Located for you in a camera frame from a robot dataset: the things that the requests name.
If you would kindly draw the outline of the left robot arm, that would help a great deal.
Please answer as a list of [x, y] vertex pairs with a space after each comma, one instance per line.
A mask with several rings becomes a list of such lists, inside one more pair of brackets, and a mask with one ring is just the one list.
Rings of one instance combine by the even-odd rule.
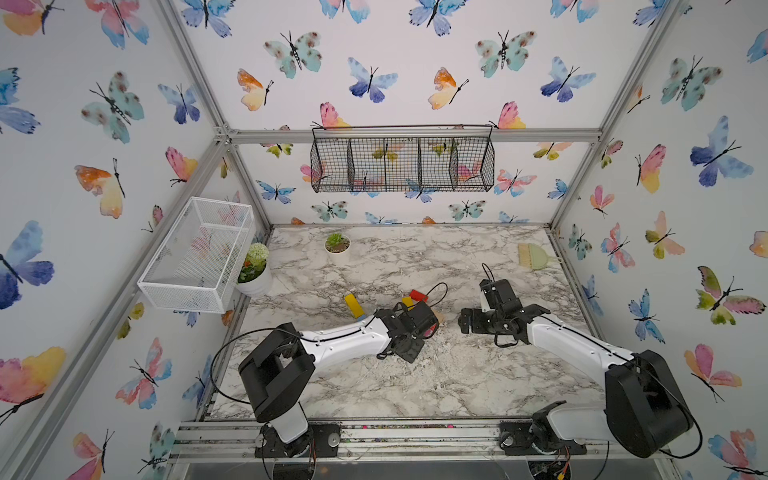
[[238, 366], [258, 422], [284, 445], [309, 440], [309, 423], [300, 397], [312, 377], [330, 367], [363, 357], [417, 359], [439, 319], [424, 302], [398, 303], [341, 327], [299, 331], [288, 322], [271, 330]]

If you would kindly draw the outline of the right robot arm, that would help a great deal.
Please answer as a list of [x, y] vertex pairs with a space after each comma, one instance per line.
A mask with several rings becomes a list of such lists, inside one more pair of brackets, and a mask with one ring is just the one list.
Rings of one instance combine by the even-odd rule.
[[464, 308], [464, 334], [510, 337], [509, 347], [534, 346], [587, 375], [604, 391], [593, 404], [556, 401], [535, 412], [527, 431], [512, 434], [513, 448], [550, 454], [582, 441], [617, 444], [638, 458], [666, 454], [667, 445], [699, 428], [666, 360], [583, 333], [538, 305], [523, 305], [505, 280], [479, 284], [481, 305]]

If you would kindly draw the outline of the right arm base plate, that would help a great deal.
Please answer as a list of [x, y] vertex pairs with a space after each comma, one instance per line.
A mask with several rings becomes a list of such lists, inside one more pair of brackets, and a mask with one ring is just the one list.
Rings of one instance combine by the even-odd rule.
[[507, 456], [585, 455], [587, 448], [572, 440], [558, 438], [545, 423], [532, 419], [501, 422], [499, 448]]

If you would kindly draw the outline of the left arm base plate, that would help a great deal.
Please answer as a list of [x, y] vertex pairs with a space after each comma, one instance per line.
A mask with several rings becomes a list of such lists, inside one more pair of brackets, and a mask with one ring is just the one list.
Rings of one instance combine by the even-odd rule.
[[335, 458], [340, 443], [338, 423], [310, 422], [305, 433], [288, 443], [280, 439], [273, 426], [266, 424], [260, 429], [254, 455], [258, 459], [294, 458], [304, 454], [313, 458]]

